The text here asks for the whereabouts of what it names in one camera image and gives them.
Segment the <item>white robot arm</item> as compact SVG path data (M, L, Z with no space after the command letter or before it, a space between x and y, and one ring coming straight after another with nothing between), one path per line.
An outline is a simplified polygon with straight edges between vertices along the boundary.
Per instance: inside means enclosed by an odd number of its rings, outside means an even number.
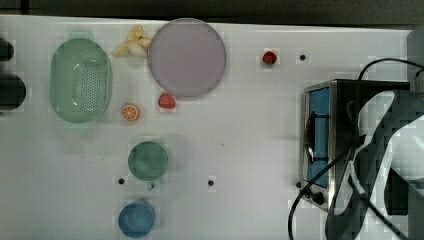
M392 222L387 184L397 174L423 196L423 99L410 91L381 92L349 107L354 147L328 210L327 240L423 240L423 209L408 213L408 230Z

